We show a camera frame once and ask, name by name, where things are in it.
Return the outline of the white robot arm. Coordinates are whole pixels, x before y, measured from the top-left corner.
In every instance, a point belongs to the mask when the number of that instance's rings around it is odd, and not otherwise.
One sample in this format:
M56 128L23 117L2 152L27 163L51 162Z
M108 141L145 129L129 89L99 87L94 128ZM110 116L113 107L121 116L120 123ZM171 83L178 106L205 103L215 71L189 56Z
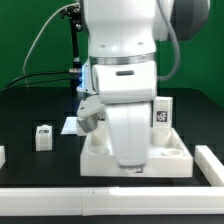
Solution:
M157 41L189 40L210 0L82 0L91 95L77 122L87 137L84 176L189 177L193 158L172 126L173 100L157 93Z

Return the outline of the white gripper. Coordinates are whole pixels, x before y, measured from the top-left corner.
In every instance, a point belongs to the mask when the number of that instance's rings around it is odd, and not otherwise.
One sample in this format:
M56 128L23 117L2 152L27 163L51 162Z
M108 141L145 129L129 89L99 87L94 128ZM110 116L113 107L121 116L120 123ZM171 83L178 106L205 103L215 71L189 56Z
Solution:
M105 107L115 160L127 174L143 173L150 142L151 103L113 104Z

